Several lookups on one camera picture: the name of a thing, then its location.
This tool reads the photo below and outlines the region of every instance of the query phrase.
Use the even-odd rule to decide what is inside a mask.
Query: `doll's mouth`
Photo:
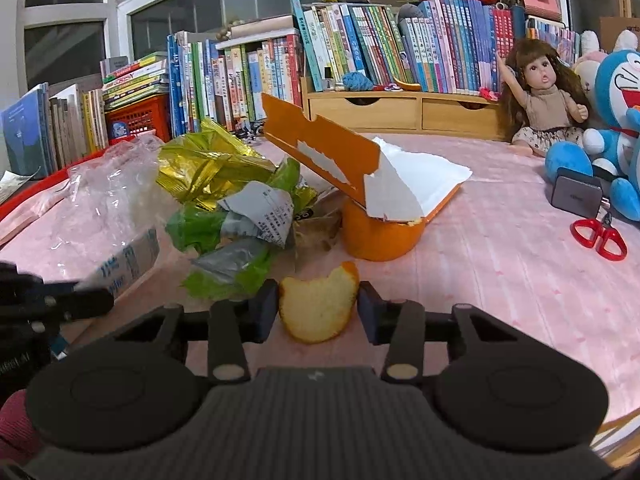
[[[621,90],[622,97],[629,108],[640,107],[640,91]]]

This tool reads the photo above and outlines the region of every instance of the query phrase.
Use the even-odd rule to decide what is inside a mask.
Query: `small bottle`
[[[331,67],[324,67],[324,79],[322,79],[322,91],[323,92],[332,92],[335,90],[335,80],[333,75],[331,74]]]

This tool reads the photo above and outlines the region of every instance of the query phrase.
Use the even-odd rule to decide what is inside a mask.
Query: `gold foil wrapper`
[[[205,118],[202,132],[185,134],[166,143],[158,155],[156,182],[178,202],[192,202],[213,211],[218,200],[240,191],[248,182],[267,182],[276,166],[222,126]],[[294,192],[296,206],[313,202],[309,187]]]

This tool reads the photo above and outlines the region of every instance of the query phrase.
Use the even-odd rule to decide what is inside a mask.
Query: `scissors handle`
[[[613,227],[603,229],[602,238],[598,247],[596,248],[596,252],[602,256],[604,259],[609,260],[610,262],[621,262],[626,258],[627,248],[625,241],[622,239],[622,236],[618,232],[617,229]],[[620,250],[620,254],[612,253],[607,251],[606,245],[607,242],[611,241],[615,243]]]
[[[582,236],[577,229],[578,227],[589,229],[591,231],[591,235],[588,238]],[[571,224],[571,234],[580,245],[588,249],[593,249],[595,247],[598,238],[603,235],[603,231],[604,229],[602,224],[595,218],[585,218],[584,220],[577,220]]]

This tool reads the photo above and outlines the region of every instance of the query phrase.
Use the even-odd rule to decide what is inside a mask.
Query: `doll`
[[[525,155],[545,156],[560,140],[582,145],[578,124],[589,117],[580,78],[540,40],[520,40],[506,62],[497,56],[504,81],[502,120],[511,128],[511,144]]]

